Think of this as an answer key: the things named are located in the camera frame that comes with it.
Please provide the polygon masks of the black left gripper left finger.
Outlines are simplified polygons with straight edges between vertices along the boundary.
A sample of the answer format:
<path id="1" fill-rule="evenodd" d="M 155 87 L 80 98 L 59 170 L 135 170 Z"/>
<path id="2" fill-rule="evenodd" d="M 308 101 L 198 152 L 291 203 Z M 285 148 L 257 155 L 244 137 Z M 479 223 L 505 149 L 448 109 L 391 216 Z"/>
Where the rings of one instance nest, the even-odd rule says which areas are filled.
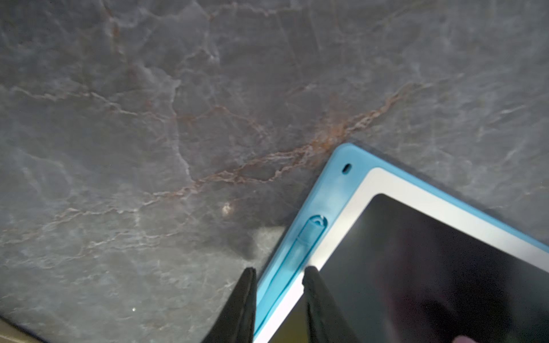
<path id="1" fill-rule="evenodd" d="M 202 343 L 252 343 L 257 306 L 257 272 L 246 268 Z"/>

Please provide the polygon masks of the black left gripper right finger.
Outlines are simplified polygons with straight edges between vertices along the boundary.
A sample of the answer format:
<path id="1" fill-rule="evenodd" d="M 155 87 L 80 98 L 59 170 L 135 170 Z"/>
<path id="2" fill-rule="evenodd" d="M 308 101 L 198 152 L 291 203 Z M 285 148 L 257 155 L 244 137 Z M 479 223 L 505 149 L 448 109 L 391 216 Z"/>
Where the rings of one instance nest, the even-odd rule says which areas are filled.
<path id="1" fill-rule="evenodd" d="M 303 287 L 308 342 L 359 342 L 316 267 L 308 266 L 305 268 Z"/>

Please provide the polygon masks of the large blue drawing tablet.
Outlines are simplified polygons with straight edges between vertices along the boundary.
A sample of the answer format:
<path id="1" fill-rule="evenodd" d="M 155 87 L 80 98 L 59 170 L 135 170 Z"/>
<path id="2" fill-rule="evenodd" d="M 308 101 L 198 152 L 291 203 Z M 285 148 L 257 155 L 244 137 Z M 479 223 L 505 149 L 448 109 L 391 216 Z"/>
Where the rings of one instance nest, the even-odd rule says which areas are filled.
<path id="1" fill-rule="evenodd" d="M 353 144 L 291 226 L 317 214 L 327 228 L 254 341 L 306 341 L 308 266 L 361 342 L 548 341 L 546 244 Z"/>

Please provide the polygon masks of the pink microfiber cloth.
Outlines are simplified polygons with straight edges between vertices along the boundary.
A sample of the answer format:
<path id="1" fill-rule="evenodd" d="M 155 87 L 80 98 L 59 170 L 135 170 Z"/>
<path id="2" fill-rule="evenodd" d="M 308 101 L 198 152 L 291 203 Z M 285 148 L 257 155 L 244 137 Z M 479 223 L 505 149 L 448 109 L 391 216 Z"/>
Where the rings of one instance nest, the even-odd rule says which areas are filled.
<path id="1" fill-rule="evenodd" d="M 477 343 L 475 340 L 471 339 L 470 337 L 466 337 L 464 335 L 460 335 L 453 339 L 452 343 Z"/>

